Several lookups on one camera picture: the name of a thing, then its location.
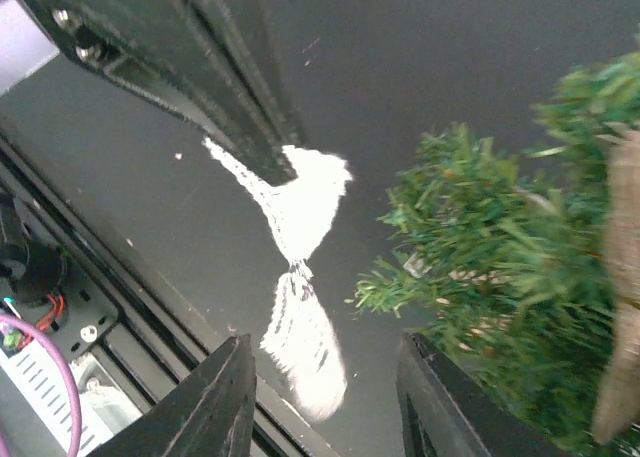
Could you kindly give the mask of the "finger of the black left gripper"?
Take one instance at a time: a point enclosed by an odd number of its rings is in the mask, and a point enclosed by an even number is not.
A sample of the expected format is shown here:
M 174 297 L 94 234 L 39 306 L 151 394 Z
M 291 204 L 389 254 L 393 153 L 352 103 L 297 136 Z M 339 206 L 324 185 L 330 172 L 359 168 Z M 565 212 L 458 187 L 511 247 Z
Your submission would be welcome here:
M 269 184 L 303 133 L 262 0 L 18 0 L 71 62 L 205 131 Z

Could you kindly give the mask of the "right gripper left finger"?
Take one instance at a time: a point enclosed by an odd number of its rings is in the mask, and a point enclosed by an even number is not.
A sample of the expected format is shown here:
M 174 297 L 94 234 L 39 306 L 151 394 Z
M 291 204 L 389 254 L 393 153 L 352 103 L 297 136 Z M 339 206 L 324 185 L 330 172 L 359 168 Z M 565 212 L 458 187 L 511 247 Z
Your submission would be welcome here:
M 161 402 L 91 454 L 247 456 L 256 380 L 250 336 L 232 336 Z

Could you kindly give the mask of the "small green christmas tree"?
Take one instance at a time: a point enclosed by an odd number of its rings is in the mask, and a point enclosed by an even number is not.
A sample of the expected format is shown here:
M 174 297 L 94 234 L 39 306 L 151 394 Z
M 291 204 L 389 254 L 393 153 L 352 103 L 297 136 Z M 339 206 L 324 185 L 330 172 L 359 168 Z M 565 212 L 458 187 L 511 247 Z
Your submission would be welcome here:
M 608 164 L 621 128 L 639 131 L 639 55 L 579 66 L 537 120 L 530 149 L 560 176 L 521 173 L 518 155 L 463 123 L 421 136 L 383 216 L 397 243 L 353 298 L 359 311 L 425 307 L 422 334 L 511 415 L 572 456 L 635 456 L 639 416 L 607 444 L 591 427 L 614 343 L 603 262 Z

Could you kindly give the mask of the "burlap bow ornament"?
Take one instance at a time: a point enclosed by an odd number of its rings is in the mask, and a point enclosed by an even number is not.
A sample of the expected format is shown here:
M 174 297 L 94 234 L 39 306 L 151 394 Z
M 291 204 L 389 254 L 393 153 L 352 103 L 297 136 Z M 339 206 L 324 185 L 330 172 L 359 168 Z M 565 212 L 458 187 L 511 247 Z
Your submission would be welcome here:
M 603 262 L 615 294 L 614 343 L 591 432 L 607 444 L 639 416 L 639 131 L 621 128 L 610 151 Z

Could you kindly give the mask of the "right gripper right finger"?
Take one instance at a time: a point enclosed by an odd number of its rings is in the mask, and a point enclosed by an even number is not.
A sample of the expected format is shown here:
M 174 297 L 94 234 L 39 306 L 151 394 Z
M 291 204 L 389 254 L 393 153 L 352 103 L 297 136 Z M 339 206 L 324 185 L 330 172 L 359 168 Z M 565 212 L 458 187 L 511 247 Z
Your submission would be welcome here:
M 397 396 L 407 456 L 555 457 L 568 453 L 494 404 L 420 333 L 402 335 Z

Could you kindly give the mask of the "silver mesh bow ornament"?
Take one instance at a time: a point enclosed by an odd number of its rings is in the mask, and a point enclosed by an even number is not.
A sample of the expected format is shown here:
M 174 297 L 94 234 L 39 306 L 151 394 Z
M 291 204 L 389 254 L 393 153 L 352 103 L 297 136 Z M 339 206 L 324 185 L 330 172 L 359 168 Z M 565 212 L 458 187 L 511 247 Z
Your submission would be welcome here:
M 276 283 L 260 347 L 284 374 L 297 410 L 311 421 L 324 421 L 343 404 L 347 377 L 309 260 L 331 230 L 353 179 L 348 163 L 334 154 L 285 145 L 282 151 L 297 176 L 272 186 L 211 138 L 204 138 L 203 145 L 258 204 L 288 264 Z

